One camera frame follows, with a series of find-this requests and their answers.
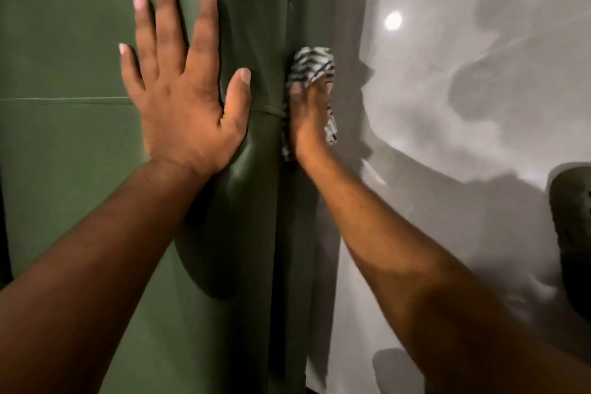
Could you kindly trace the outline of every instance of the striped cloth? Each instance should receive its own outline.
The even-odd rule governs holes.
[[[285,110],[288,112],[289,106],[289,93],[291,85],[295,82],[300,82],[304,85],[304,89],[310,86],[314,81],[326,77],[326,87],[329,92],[332,91],[333,84],[335,82],[335,57],[332,54],[332,50],[326,47],[304,47],[294,56],[294,63],[291,66],[290,75],[287,78],[287,90],[285,95]],[[286,161],[295,160],[296,157],[291,149],[291,143],[289,141],[289,116],[284,122],[283,133],[281,135],[282,148],[281,154]],[[330,145],[337,141],[337,129],[336,120],[333,116],[332,109],[330,108],[329,101],[329,121],[324,128],[326,135],[326,141]]]

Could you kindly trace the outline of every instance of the pinky finger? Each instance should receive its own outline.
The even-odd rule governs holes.
[[[131,101],[139,108],[138,103],[144,95],[144,81],[139,73],[138,62],[131,47],[127,44],[119,44],[121,54],[121,77],[125,90]]]

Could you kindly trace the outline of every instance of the floor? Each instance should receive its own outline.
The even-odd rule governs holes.
[[[591,161],[591,0],[337,0],[337,151],[552,344],[591,362],[546,188]],[[326,207],[307,370],[319,393],[415,394]]]

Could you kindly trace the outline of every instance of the hand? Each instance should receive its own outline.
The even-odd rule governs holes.
[[[294,83],[290,91],[290,137],[295,156],[306,168],[318,151],[328,150],[324,128],[329,121],[328,103],[332,84],[318,79],[305,91]]]
[[[156,1],[154,25],[148,0],[134,0],[139,69],[132,49],[121,44],[123,83],[152,160],[211,176],[228,165],[246,135],[251,73],[236,72],[222,109],[217,0],[201,0],[188,54],[177,1]]]

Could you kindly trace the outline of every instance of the person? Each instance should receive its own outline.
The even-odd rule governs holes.
[[[0,292],[0,392],[97,392],[129,319],[198,191],[247,132],[250,78],[218,102],[218,8],[202,0],[185,48],[175,0],[134,0],[139,66],[121,70],[150,160]],[[292,88],[297,160],[325,198],[388,323],[439,393],[583,393],[591,370],[539,340],[324,141],[328,95]]]

